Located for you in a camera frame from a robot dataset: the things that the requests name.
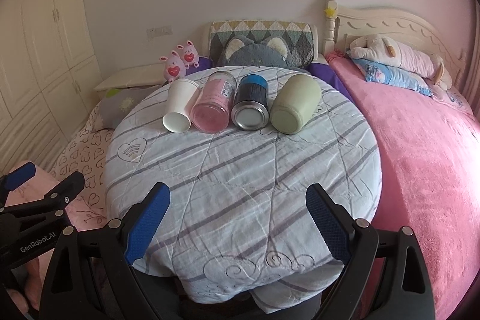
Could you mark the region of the blue black metal can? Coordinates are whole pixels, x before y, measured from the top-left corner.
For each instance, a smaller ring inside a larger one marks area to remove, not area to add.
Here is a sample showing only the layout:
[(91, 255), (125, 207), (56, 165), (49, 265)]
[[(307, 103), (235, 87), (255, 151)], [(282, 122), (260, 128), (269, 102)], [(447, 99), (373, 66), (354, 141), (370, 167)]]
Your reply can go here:
[(241, 78), (231, 110), (235, 126), (256, 131), (269, 122), (269, 85), (263, 76), (250, 74)]

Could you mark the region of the white paper cup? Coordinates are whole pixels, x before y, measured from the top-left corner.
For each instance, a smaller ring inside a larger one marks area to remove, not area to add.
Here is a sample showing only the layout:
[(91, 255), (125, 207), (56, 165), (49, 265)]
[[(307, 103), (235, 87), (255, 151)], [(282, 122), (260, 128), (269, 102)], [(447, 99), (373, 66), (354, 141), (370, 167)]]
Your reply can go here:
[(162, 121), (174, 133), (186, 132), (191, 126), (191, 109), (200, 93), (199, 85), (190, 79), (178, 79), (169, 85)]

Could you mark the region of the pink floral blanket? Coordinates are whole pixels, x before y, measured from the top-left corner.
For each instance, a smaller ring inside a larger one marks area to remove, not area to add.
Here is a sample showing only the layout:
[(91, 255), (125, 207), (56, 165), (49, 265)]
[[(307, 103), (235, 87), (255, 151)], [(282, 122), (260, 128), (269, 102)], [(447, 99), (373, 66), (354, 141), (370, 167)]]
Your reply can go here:
[(86, 195), (79, 171), (58, 182), (27, 162), (1, 177), (1, 303), (7, 319), (40, 306), (50, 251), (63, 229), (102, 227), (106, 213), (97, 194)]

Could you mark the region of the heart pattern bed sheet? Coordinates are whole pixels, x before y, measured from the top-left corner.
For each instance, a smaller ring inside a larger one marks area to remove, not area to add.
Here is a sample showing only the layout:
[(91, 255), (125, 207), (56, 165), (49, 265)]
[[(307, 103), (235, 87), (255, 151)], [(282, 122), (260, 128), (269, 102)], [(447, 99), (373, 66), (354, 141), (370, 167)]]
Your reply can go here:
[(85, 126), (72, 138), (59, 154), (50, 174), (61, 181), (72, 172), (79, 171), (85, 179), (84, 189), (70, 202), (67, 213), (79, 231), (103, 227), (107, 223), (107, 208), (103, 174), (107, 148), (112, 129), (95, 130), (99, 107), (89, 115)]

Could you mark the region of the striped white quilt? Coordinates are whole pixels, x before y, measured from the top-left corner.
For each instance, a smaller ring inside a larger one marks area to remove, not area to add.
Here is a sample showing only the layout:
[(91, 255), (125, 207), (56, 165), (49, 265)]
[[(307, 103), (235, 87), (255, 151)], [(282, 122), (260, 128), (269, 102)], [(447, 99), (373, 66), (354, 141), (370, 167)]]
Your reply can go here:
[(145, 256), (134, 266), (175, 276), (200, 304), (250, 292), (273, 313), (318, 295), (341, 274), (305, 204), (319, 184), (353, 218), (372, 219), (382, 192), (374, 132), (342, 93), (320, 82), (312, 118), (293, 135), (229, 126), (171, 133), (162, 123), (163, 87), (113, 133), (103, 183), (110, 218), (121, 218), (154, 184), (171, 202)]

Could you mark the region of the grey sun pattern pillow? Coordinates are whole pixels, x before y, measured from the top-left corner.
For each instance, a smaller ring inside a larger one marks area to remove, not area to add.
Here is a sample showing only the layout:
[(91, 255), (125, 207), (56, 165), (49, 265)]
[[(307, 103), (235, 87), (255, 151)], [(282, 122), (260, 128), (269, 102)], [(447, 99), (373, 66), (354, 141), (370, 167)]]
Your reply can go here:
[(93, 121), (95, 132), (115, 129), (130, 111), (145, 97), (157, 90), (157, 86), (148, 88), (112, 88), (99, 102)]

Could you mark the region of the pink labelled glass jar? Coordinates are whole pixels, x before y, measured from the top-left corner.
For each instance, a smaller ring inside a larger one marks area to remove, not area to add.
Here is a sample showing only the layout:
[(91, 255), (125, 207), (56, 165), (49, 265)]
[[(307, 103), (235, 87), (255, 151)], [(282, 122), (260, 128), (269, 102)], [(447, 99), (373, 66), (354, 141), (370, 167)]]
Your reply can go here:
[(212, 73), (195, 102), (190, 119), (201, 132), (222, 132), (230, 123), (236, 79), (226, 71)]

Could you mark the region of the pink fleece blanket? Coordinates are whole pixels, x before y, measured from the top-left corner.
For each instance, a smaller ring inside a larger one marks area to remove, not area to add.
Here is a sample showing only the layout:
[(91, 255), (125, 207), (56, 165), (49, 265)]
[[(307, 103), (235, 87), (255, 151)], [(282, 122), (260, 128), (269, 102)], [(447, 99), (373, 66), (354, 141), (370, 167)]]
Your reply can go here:
[(339, 51), (326, 60), (379, 145), (383, 186), (374, 227), (414, 230), (436, 317), (447, 319), (479, 272), (479, 122), (420, 93), (366, 81)]

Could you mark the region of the pink bunny plush left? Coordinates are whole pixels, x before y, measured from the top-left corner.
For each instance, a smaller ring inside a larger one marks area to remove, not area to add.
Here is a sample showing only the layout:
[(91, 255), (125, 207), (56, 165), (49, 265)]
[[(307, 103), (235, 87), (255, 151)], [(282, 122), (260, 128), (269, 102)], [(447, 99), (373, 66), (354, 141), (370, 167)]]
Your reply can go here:
[(185, 64), (175, 50), (168, 57), (161, 56), (160, 62), (164, 64), (163, 77), (169, 84), (186, 76)]

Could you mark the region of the pink bunny plush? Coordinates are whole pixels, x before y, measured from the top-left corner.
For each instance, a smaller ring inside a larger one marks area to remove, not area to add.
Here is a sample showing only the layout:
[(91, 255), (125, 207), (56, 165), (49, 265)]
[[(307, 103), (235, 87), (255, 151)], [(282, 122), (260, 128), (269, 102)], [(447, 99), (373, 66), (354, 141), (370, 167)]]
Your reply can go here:
[(169, 84), (186, 76), (185, 64), (175, 50), (168, 57), (161, 56), (160, 62), (164, 64), (163, 77)]
[(179, 50), (180, 58), (186, 69), (199, 68), (199, 53), (191, 40), (177, 45), (176, 48)]

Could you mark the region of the blue cartoon pillow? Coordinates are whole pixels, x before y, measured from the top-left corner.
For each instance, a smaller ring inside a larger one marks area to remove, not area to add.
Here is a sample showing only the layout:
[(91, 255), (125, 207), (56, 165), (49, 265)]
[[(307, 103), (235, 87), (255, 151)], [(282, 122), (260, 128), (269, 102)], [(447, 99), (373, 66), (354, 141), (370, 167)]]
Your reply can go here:
[(353, 59), (353, 62), (367, 82), (405, 88), (427, 97), (433, 96), (425, 80), (417, 74), (362, 58)]

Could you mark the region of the pink bunny plush right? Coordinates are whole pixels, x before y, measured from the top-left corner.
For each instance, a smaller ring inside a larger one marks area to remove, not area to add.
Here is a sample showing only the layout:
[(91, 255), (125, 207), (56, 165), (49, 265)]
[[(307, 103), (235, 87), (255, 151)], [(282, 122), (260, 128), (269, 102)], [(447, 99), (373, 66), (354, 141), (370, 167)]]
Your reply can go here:
[(180, 58), (186, 69), (199, 68), (199, 53), (191, 40), (177, 45), (176, 48), (179, 50)]

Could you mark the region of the grey cat plush cushion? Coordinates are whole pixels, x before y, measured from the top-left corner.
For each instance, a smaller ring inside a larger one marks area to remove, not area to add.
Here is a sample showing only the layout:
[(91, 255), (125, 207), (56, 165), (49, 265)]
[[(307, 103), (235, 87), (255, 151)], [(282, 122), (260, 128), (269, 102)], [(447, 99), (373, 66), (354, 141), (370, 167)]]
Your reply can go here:
[(225, 46), (216, 65), (295, 68), (287, 43), (281, 37), (267, 37), (259, 43), (245, 36), (234, 37)]

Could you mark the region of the cream wooden headboard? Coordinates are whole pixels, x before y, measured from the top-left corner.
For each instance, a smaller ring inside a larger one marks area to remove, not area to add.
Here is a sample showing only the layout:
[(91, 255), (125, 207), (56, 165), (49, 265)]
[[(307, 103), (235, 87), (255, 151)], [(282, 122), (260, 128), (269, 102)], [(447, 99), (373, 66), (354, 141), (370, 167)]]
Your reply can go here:
[(325, 0), (325, 25), (322, 54), (334, 49), (347, 50), (350, 43), (362, 36), (385, 34), (414, 49), (441, 56), (455, 87), (462, 90), (466, 65), (466, 52), (453, 54), (431, 23), (405, 10), (389, 7), (354, 9), (343, 7), (337, 0)]

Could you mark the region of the white wall socket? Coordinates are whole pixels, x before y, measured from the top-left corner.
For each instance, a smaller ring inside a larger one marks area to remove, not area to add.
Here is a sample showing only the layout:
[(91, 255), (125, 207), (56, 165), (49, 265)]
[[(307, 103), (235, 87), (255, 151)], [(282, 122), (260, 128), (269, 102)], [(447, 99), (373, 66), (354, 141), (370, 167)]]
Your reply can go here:
[(157, 28), (149, 28), (146, 30), (146, 35), (149, 40), (154, 39), (156, 37), (162, 36), (170, 36), (173, 33), (172, 27), (170, 25), (157, 27)]

